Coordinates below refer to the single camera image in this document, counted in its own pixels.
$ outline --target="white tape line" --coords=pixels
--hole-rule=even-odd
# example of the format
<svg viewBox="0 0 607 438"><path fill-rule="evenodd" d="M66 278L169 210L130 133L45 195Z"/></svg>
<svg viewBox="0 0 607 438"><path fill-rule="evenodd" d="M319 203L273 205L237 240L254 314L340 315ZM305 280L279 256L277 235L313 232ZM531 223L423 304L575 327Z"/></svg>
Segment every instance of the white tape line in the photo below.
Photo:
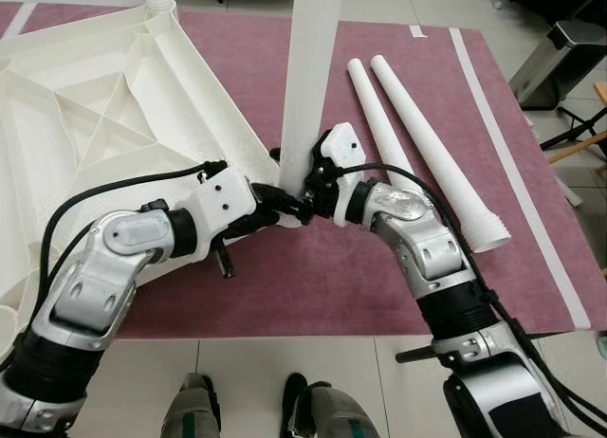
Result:
<svg viewBox="0 0 607 438"><path fill-rule="evenodd" d="M418 24L409 25L409 30L414 38L428 38L428 35L424 35L424 32L421 31L421 26Z"/></svg>
<svg viewBox="0 0 607 438"><path fill-rule="evenodd" d="M533 204L533 200L531 199L529 191L527 190L523 178L521 177L521 173L514 162L514 158L512 158L512 154L506 145L506 140L502 135L502 131L500 130L500 127L493 116L491 108L487 102L487 97L481 88L481 84L478 81L478 77L476 76L472 62L470 61L469 54L466 51L466 45L464 44L462 33L458 28L451 28L450 31L453 44L455 45L455 51L457 52L457 57L459 58L459 62L462 65L464 74L466 75L466 80L468 81L468 86L472 92L474 101L476 101L476 106L481 113L481 117L483 118L483 122L487 127L491 141L493 141L493 146L500 157L500 161L502 161L502 166L506 171L506 175L510 181L512 190L514 190L514 193L516 194L527 223L531 227L535 240L542 251L543 258L545 259L546 264L550 269L550 273L552 274L552 277L554 278L554 281L561 292L567 310L569 310L571 320L573 321L576 329L589 329L590 320L588 319L586 310L584 310L584 307L579 300L578 292L574 288L573 284L571 284L571 280L569 279L569 276L562 265L561 259L557 254L557 250L554 248L554 245L548 236L546 228L543 225L542 218Z"/></svg>
<svg viewBox="0 0 607 438"><path fill-rule="evenodd" d="M21 33L21 30L23 30L23 27L26 25L29 16L36 8L36 5L38 4L25 3L21 6L21 8L19 8L17 14L15 14L15 17L12 18L12 21L10 21L10 24L7 27L7 30L5 30L4 35L2 35L2 40L6 40L11 37L16 37Z"/></svg>

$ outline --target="maroon rug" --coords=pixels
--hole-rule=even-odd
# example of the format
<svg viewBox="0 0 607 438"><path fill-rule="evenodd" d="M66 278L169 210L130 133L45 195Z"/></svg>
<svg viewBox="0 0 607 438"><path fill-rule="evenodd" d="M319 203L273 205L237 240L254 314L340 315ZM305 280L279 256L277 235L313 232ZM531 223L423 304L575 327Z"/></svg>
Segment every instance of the maroon rug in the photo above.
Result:
<svg viewBox="0 0 607 438"><path fill-rule="evenodd" d="M3 19L0 6L0 26ZM113 9L40 6L26 30ZM268 148L280 144L290 20L182 12L181 24ZM519 207L469 91L449 30L341 23L322 128L350 121L367 153L379 156L346 64L368 66L383 54L487 206L512 240L476 255L487 283L528 332L559 332L573 323ZM548 235L576 287L593 327L605 328L607 287L529 132L523 113L480 32L463 30L472 64L516 160ZM372 81L377 84L370 72ZM401 143L418 175L425 167L380 90ZM385 178L380 173L376 176ZM237 276L221 278L214 259L183 267L140 288L120 330L123 338L219 338L289 335L426 334L390 250L362 228L335 228L316 219L308 228L268 228L230 247Z"/></svg>

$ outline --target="black shoe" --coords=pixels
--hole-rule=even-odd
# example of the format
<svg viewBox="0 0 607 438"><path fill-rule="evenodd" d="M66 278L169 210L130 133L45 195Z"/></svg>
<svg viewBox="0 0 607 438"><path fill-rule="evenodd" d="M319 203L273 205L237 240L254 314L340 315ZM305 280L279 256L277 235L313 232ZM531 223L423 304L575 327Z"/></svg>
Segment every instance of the black shoe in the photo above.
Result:
<svg viewBox="0 0 607 438"><path fill-rule="evenodd" d="M215 416L215 420L217 421L217 427L219 428L219 431L221 431L221 410L219 410L217 393L215 392L212 386L211 379L205 374L202 375L202 378L205 380L205 384L207 385L207 391L209 391L209 400L211 401L212 415Z"/></svg>
<svg viewBox="0 0 607 438"><path fill-rule="evenodd" d="M288 421L295 410L295 402L297 397L307 388L307 380L302 374L291 374L285 383L285 391L283 393L283 420L281 422L280 438L293 438L293 435L288 431Z"/></svg>

